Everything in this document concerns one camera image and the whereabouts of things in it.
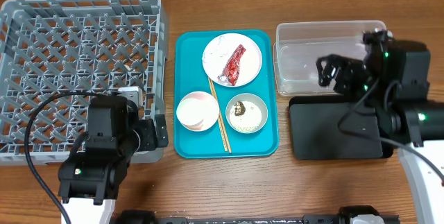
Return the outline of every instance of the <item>gray plastic dish rack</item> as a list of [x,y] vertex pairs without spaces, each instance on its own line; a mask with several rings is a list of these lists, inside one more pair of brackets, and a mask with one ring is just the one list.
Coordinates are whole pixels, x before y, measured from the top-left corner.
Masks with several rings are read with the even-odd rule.
[[[0,165],[26,163],[29,116],[53,94],[138,86],[139,116],[164,114],[169,23],[160,0],[7,0],[0,27]],[[68,157],[87,130],[88,105],[89,97],[60,98],[37,116],[30,140],[36,164]],[[137,152],[132,162],[162,155],[163,148]]]

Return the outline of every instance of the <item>chopsticks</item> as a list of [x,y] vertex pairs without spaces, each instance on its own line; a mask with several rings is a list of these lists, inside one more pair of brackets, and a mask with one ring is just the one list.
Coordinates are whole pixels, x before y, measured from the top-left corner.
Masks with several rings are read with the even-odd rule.
[[[216,102],[219,105],[219,100],[217,100],[216,88],[214,88],[213,80],[211,80],[211,78],[208,78],[208,82],[210,83],[211,95],[216,99]],[[219,122],[219,129],[221,130],[223,148],[225,149],[225,152],[228,151],[229,153],[231,153],[231,145],[230,141],[228,141],[227,130],[225,129],[225,123],[223,122],[223,117],[220,108],[219,108],[219,118],[217,119],[217,121]]]

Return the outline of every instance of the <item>brown food piece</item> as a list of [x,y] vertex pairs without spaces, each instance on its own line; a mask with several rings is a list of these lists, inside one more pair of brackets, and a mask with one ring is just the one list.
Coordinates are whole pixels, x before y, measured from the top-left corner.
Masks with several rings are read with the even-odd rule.
[[234,106],[235,106],[234,108],[235,116],[241,116],[245,113],[245,105],[241,101],[237,102]]

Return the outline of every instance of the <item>candy wrapper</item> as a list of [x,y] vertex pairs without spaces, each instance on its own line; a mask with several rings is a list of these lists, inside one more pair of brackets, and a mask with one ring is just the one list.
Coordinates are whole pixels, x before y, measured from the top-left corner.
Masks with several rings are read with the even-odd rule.
[[228,60],[227,65],[222,71],[222,74],[218,77],[219,80],[224,82],[228,81],[233,86],[236,85],[237,79],[239,78],[241,58],[245,51],[245,47],[241,44],[236,48],[236,50],[234,50],[234,53]]

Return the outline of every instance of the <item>clear plastic container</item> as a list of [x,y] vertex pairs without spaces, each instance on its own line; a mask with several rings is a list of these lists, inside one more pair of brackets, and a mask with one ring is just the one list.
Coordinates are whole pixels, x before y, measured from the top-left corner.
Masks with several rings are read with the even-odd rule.
[[316,60],[329,54],[362,60],[364,31],[381,31],[382,21],[323,21],[283,23],[277,26],[274,66],[277,90],[283,96],[333,94],[318,84]]

